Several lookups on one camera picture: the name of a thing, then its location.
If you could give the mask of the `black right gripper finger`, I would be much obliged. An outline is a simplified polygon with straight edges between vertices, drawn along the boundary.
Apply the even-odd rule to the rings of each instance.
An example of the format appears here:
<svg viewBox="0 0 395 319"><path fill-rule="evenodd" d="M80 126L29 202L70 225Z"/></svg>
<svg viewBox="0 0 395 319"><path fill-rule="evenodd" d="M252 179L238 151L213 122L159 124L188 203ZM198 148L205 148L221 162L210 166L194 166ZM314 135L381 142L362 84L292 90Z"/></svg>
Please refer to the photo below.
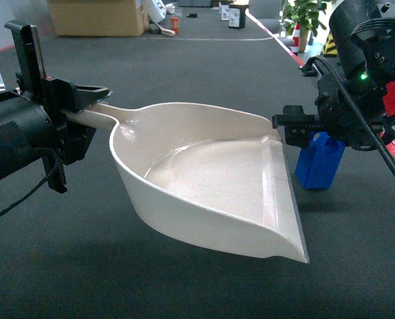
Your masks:
<svg viewBox="0 0 395 319"><path fill-rule="evenodd" d="M272 117L273 128L284 127L285 143L290 146L309 148L316 133L325 132L317 114L305 114L301 105L285 105L282 114Z"/></svg>

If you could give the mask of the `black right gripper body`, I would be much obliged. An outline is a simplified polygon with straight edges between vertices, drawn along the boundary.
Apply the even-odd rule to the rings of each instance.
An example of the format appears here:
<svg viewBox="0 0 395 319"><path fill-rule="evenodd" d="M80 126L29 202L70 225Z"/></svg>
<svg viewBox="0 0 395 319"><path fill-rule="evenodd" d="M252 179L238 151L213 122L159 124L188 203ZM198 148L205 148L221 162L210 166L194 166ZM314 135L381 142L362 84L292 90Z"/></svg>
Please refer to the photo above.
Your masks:
<svg viewBox="0 0 395 319"><path fill-rule="evenodd" d="M324 131L333 139L344 142L354 150L364 152L375 150L374 140L364 130L362 122L346 103L334 76L331 74L322 76L317 86L319 97L315 104ZM361 96L353 95L352 98L374 132L382 136L382 142L386 145L393 142L395 116L386 115L382 93L374 89Z"/></svg>

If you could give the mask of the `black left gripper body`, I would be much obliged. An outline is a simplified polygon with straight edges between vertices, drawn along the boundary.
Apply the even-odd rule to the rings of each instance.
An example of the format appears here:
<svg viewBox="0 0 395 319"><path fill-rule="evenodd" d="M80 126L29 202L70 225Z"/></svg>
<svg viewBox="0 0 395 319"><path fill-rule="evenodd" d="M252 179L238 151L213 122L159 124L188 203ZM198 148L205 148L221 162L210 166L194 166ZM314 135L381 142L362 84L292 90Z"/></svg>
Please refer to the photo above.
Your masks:
<svg viewBox="0 0 395 319"><path fill-rule="evenodd" d="M36 104L50 120L51 138L46 147L55 151L64 165L82 160L95 134L95 129L70 122L68 113L78 114L110 96L101 86L78 86L45 72L37 27L18 20L5 23L11 31L20 71L16 81L21 96Z"/></svg>

